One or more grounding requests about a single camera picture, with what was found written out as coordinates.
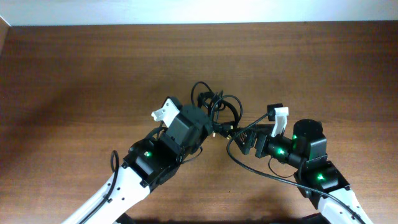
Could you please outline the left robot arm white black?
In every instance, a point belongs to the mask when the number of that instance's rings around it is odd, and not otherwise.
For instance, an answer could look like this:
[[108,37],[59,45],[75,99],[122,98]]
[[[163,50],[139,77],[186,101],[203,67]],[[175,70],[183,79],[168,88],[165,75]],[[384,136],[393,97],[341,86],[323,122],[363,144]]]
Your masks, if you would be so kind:
[[134,143],[108,181],[65,223],[125,223],[126,212],[175,175],[212,133],[211,115],[168,102],[153,111],[162,127]]

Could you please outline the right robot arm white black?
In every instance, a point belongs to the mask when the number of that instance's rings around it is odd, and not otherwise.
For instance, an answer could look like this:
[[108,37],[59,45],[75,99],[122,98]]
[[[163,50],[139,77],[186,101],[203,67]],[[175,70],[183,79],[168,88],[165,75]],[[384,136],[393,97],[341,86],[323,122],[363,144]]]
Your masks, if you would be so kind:
[[296,168],[294,182],[303,197],[318,211],[296,223],[370,223],[349,182],[328,160],[327,140],[321,122],[301,119],[294,124],[292,138],[274,134],[271,124],[238,128],[232,140],[243,154],[256,149],[256,157],[269,156]]

